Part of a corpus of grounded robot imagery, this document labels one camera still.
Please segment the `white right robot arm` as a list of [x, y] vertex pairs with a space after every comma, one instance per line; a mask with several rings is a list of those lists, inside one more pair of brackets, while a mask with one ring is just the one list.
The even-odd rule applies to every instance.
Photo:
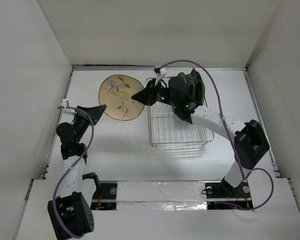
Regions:
[[157, 102], [169, 105], [179, 119], [209, 129], [230, 141], [234, 147], [235, 162], [221, 181], [221, 191], [227, 197], [239, 191], [240, 184], [270, 148], [258, 121], [234, 120], [204, 105], [203, 81], [198, 73], [181, 72], [167, 82], [154, 78], [131, 98], [145, 106]]

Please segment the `striped rim cream plate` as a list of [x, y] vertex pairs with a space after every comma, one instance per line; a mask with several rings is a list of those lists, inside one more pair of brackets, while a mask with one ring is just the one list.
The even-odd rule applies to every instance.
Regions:
[[187, 77], [186, 77], [186, 74], [184, 72], [180, 72], [178, 75], [177, 75], [178, 78], [181, 78], [185, 84], [188, 86], [188, 80], [187, 80]]

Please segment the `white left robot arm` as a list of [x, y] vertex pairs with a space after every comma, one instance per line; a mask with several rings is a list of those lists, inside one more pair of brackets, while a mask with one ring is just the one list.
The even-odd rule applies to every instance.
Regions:
[[56, 128], [61, 146], [64, 173], [58, 181], [52, 200], [47, 204], [50, 221], [58, 240], [80, 239], [94, 231], [92, 198], [101, 194], [101, 183], [95, 172], [87, 168], [90, 144], [81, 141], [86, 130], [93, 128], [107, 106], [72, 108], [73, 121]]

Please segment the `beige bird pattern plate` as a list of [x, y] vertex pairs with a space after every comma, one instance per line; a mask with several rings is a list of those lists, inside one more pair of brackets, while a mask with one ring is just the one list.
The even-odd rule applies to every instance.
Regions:
[[105, 114], [119, 121], [136, 119], [145, 105], [132, 99], [132, 96], [144, 89], [143, 84], [134, 77], [114, 74], [108, 76], [100, 85], [98, 100], [107, 105]]

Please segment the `grey reindeer plate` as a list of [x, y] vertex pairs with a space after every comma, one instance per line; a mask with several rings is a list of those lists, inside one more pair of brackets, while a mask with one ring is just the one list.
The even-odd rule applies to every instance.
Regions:
[[189, 96], [191, 99], [195, 100], [197, 95], [197, 85], [196, 80], [191, 74], [186, 75], [187, 86], [189, 89]]

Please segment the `black square floral plate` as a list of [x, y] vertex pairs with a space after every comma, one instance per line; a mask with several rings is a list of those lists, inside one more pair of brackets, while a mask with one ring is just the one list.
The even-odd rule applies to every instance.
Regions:
[[194, 68], [191, 70], [190, 73], [195, 81], [196, 81], [196, 86], [197, 86], [197, 91], [196, 91], [196, 101], [202, 103], [202, 90], [201, 90], [201, 83], [200, 83], [200, 77], [199, 77], [199, 72], [196, 71]]

